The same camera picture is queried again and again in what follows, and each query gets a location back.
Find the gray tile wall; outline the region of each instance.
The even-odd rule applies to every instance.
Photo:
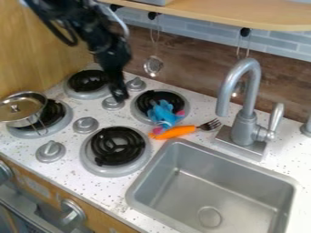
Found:
[[[150,21],[145,11],[122,8],[116,13],[130,25],[156,28],[156,20]],[[172,15],[160,15],[159,24],[161,30],[167,33],[229,46],[237,45],[241,29],[237,26],[221,25]],[[254,29],[251,38],[250,47],[253,50],[311,62],[311,32],[270,32]],[[247,41],[243,40],[241,45],[246,47]]]

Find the blue plush toy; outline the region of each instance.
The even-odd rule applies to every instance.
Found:
[[[181,118],[185,117],[184,110],[174,114],[173,105],[169,104],[164,99],[159,101],[159,105],[156,101],[150,103],[153,105],[153,108],[148,110],[147,115],[154,123],[160,126],[153,130],[156,135],[162,134],[167,129],[174,127]]]

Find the fork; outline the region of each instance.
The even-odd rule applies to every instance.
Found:
[[[196,126],[172,127],[160,135],[157,135],[154,132],[149,133],[149,137],[156,139],[156,140],[166,140],[166,139],[170,139],[170,138],[174,138],[174,137],[180,137],[183,135],[194,133],[197,131],[197,129],[201,129],[204,131],[212,131],[214,129],[217,129],[221,125],[222,124],[220,123],[220,121],[217,118],[215,118],[214,120],[208,121],[208,122],[206,122],[203,125],[198,126],[198,127],[196,127]]]

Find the burner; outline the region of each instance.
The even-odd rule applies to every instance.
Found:
[[[91,147],[98,166],[127,164],[142,155],[144,139],[126,127],[103,128],[92,137]]]
[[[129,127],[97,130],[80,148],[83,167],[99,177],[127,176],[142,168],[150,157],[148,137]]]
[[[63,106],[63,104],[57,103],[56,101],[54,101],[54,99],[48,99],[47,104],[40,116],[40,120],[46,127],[50,127],[60,121],[64,116],[65,107]],[[44,128],[40,122],[34,123],[34,127],[37,130],[41,130]],[[32,126],[18,127],[17,129],[27,131],[34,130]]]
[[[131,113],[133,117],[142,123],[153,125],[154,123],[147,116],[147,111],[152,108],[150,101],[153,100],[158,103],[161,99],[173,105],[174,113],[184,110],[186,117],[190,112],[189,102],[179,93],[171,90],[158,89],[146,91],[133,99],[131,102]]]
[[[73,110],[71,107],[62,101],[55,101],[53,99],[48,99],[47,105],[45,106],[40,119],[45,124],[48,132],[40,123],[35,123],[35,127],[41,133],[41,136],[35,132],[35,130],[29,127],[8,127],[7,131],[14,137],[19,137],[23,139],[37,139],[41,137],[47,137],[57,133],[58,131],[64,129],[69,125],[73,119]]]
[[[68,80],[68,85],[76,92],[92,92],[107,84],[101,70],[84,70],[76,73]]]
[[[152,108],[150,101],[154,100],[158,103],[161,99],[173,105],[174,113],[184,109],[185,101],[177,94],[166,91],[146,91],[136,100],[136,104],[139,111],[147,116],[147,111]]]
[[[110,94],[107,83],[103,71],[87,69],[68,78],[64,83],[64,91],[76,99],[98,99]]]

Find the wooden backsplash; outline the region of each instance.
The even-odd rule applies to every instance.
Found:
[[[0,1],[0,9],[0,97],[46,90],[92,61],[83,43],[64,45],[18,0]]]
[[[134,59],[126,71],[146,76],[143,63],[153,50],[149,31],[131,26]],[[163,72],[156,79],[174,86],[216,96],[226,73],[236,63],[236,48],[207,41],[161,34],[158,55],[164,60]],[[311,110],[311,64],[282,56],[252,51],[263,70],[256,108],[270,112],[274,102],[286,104],[286,117],[304,121]],[[238,104],[242,98],[232,99]]]

